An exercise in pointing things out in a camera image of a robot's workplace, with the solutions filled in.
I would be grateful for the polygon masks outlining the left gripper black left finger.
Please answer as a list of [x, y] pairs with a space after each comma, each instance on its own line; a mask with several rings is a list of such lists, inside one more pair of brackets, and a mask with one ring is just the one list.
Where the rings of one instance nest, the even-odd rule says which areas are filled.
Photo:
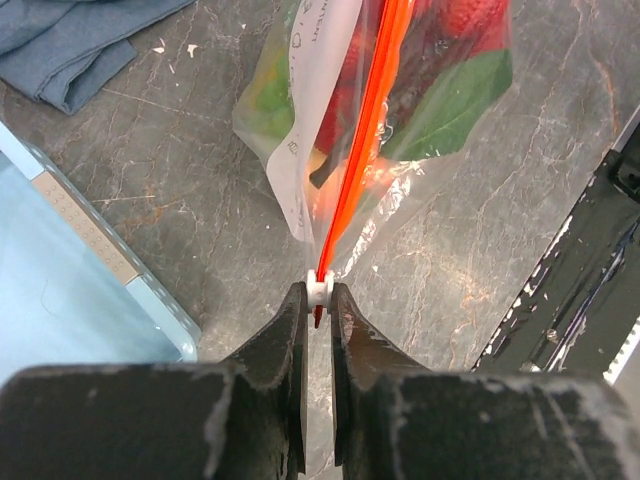
[[5, 479], [295, 479], [307, 290], [217, 363], [34, 367], [1, 390]]

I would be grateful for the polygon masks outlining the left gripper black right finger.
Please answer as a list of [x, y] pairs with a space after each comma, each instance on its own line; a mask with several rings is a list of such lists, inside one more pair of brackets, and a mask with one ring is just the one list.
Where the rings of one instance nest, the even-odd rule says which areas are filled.
[[345, 284], [330, 304], [334, 455], [347, 479], [635, 479], [639, 433], [605, 382], [425, 368]]

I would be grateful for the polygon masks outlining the light blue plastic basket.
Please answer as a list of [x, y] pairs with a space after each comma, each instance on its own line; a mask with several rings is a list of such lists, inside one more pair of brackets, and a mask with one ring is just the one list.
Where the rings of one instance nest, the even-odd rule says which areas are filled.
[[42, 150], [1, 128], [1, 379], [197, 360], [201, 330]]

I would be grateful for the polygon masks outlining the green toy leaves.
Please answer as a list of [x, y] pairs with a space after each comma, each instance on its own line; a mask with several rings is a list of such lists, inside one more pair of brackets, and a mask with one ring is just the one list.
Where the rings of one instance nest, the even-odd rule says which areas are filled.
[[512, 77], [507, 49], [481, 53], [443, 71], [380, 154], [394, 161], [418, 161], [460, 151], [478, 120], [511, 86]]

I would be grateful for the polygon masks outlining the green toy grapes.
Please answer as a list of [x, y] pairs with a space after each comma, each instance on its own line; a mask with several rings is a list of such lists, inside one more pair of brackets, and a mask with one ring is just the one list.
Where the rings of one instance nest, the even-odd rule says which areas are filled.
[[260, 134], [282, 140], [290, 131], [293, 105], [289, 93], [288, 56], [279, 50], [256, 79], [254, 126]]

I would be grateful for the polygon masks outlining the clear zip bag orange zipper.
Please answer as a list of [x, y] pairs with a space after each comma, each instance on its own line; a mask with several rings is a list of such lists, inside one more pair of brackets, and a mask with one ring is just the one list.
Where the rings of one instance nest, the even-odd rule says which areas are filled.
[[[381, 147], [437, 77], [473, 57], [413, 19], [415, 1], [285, 1], [233, 128], [260, 159], [292, 236], [305, 249], [309, 309], [329, 308], [335, 283], [410, 211], [447, 182], [464, 157], [394, 161]], [[280, 141], [254, 126], [256, 79], [288, 56], [294, 121]]]

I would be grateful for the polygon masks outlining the red toy strawberry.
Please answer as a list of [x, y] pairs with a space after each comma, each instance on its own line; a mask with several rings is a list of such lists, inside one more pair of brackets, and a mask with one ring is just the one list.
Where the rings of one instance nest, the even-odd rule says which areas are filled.
[[510, 2], [415, 1], [413, 19], [434, 39], [460, 44], [471, 57], [508, 47]]

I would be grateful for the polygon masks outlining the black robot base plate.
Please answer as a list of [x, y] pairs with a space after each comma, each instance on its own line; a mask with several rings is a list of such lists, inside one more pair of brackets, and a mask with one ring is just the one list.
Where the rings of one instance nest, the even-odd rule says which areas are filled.
[[607, 377], [638, 317], [639, 158], [611, 150], [474, 369]]

